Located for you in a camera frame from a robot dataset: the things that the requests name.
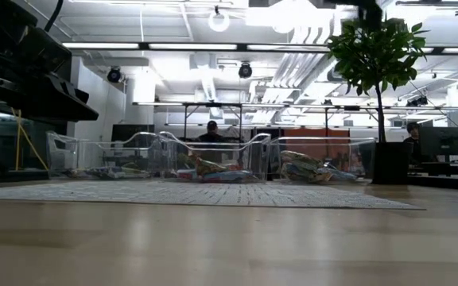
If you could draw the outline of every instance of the potted plant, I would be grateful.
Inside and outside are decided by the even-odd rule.
[[[335,71],[347,80],[347,92],[356,88],[358,95],[375,90],[378,98],[378,144],[375,152],[374,182],[377,184],[405,183],[412,146],[407,143],[386,142],[382,93],[392,86],[406,85],[415,79],[413,64],[425,57],[425,38],[419,37],[422,24],[409,27],[402,19],[391,18],[378,29],[362,25],[358,19],[345,21],[340,36],[330,37],[329,56],[339,62]]]

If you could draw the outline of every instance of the computer monitor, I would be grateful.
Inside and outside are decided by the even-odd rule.
[[[421,155],[458,155],[458,127],[420,127]]]

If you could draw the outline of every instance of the person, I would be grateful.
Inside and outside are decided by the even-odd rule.
[[[208,132],[206,134],[199,136],[197,138],[199,141],[213,143],[213,142],[220,142],[223,140],[223,136],[218,135],[219,127],[216,125],[216,122],[214,122],[213,120],[208,122],[206,129],[208,130]]]
[[[411,153],[411,158],[409,159],[409,164],[419,165],[425,162],[435,162],[435,158],[429,156],[421,155],[420,149],[420,125],[416,122],[408,123],[406,126],[407,133],[409,137],[404,140],[407,143],[413,143],[413,153]]]

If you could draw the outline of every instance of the black machine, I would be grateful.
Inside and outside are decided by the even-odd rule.
[[[56,74],[72,59],[72,53],[46,32],[62,2],[43,30],[32,14],[10,0],[0,0],[0,110],[19,109],[22,117],[32,119],[98,118],[86,104],[89,94]]]
[[[458,155],[458,127],[421,127],[421,155]]]

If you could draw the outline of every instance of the tree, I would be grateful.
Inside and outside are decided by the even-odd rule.
[[[329,39],[329,57],[339,61],[335,71],[347,80],[347,92],[355,87],[358,95],[369,95],[368,91],[375,89],[379,142],[386,142],[382,93],[390,84],[396,90],[416,79],[413,64],[421,56],[427,60],[422,50],[425,38],[418,35],[428,31],[420,30],[421,27],[419,23],[409,30],[404,20],[391,18],[375,30],[355,19],[345,21],[342,34]]]

